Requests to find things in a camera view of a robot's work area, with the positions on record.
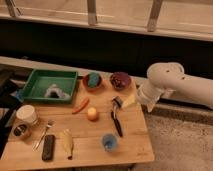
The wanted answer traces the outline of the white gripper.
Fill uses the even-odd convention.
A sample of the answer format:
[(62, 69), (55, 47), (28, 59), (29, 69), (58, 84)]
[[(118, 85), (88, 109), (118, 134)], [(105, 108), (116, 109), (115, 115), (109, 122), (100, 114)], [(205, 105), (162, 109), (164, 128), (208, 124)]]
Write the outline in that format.
[(147, 111), (151, 112), (157, 102), (157, 89), (153, 87), (150, 83), (143, 83), (139, 86), (134, 94), (130, 95), (122, 104), (122, 109), (125, 109), (137, 102), (143, 104), (147, 107)]

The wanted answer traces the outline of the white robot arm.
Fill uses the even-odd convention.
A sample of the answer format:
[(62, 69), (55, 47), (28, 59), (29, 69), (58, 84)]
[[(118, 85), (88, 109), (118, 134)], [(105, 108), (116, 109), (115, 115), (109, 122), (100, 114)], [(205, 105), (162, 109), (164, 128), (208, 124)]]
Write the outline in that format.
[(187, 75), (177, 62), (152, 64), (147, 70), (147, 79), (123, 102), (122, 108), (139, 103), (151, 112), (166, 91), (178, 91), (213, 109), (213, 80)]

